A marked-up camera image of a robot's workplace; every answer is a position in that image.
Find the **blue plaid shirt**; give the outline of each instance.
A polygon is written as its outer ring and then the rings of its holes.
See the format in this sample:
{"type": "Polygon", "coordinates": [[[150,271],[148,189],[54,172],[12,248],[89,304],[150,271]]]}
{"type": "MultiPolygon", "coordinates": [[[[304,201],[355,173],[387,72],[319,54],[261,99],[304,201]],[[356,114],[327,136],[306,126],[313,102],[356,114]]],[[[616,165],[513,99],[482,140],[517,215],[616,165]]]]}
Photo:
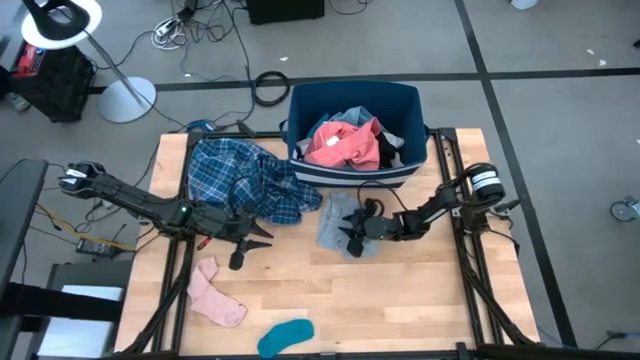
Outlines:
{"type": "Polygon", "coordinates": [[[254,206],[258,217],[276,225],[298,224],[301,212],[315,211],[322,195],[298,182],[291,164],[246,140],[202,140],[188,170],[189,194],[227,215],[254,206]]]}

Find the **wooden tabletop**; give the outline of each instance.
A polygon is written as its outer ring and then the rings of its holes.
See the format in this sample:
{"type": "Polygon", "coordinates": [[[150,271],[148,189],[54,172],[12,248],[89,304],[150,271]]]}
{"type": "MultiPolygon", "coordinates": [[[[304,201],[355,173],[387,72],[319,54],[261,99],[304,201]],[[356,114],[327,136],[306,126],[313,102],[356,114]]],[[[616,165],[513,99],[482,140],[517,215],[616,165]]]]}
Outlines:
{"type": "MultiPolygon", "coordinates": [[[[465,166],[489,161],[480,129],[457,132],[465,166]]],[[[286,146],[279,139],[256,143],[280,158],[287,156],[286,146]]],[[[433,139],[427,147],[427,162],[397,191],[409,208],[425,203],[442,183],[433,139]]],[[[185,151],[186,135],[162,136],[150,186],[152,193],[162,197],[177,194],[185,151]]],[[[319,191],[326,198],[330,190],[319,191]]],[[[363,190],[362,196],[381,199],[388,213],[400,210],[387,190],[363,190]]],[[[216,258],[220,270],[213,286],[244,304],[248,313],[239,326],[224,328],[191,311],[189,302],[180,354],[256,354],[259,339],[272,326],[296,318],[311,320],[315,337],[285,353],[445,350],[453,349],[459,341],[473,347],[448,215],[435,221],[421,240],[381,241],[377,256],[345,261],[341,254],[316,245],[320,213],[321,210],[305,214],[296,226],[259,222],[274,235],[274,246],[249,252],[240,271],[228,268],[233,244],[212,241],[204,250],[195,252],[194,264],[207,257],[216,258]]],[[[496,218],[489,221],[493,229],[509,233],[505,222],[496,218]]],[[[138,246],[153,236],[141,239],[138,246]]],[[[264,240],[258,236],[254,239],[264,240]]],[[[513,244],[492,233],[483,234],[482,243],[497,301],[525,335],[537,340],[513,244]]],[[[134,340],[155,310],[167,249],[168,240],[158,239],[136,255],[116,350],[134,340]]],[[[491,339],[484,304],[478,302],[485,337],[491,339]]],[[[170,313],[165,345],[170,343],[172,319],[170,313]]]]}

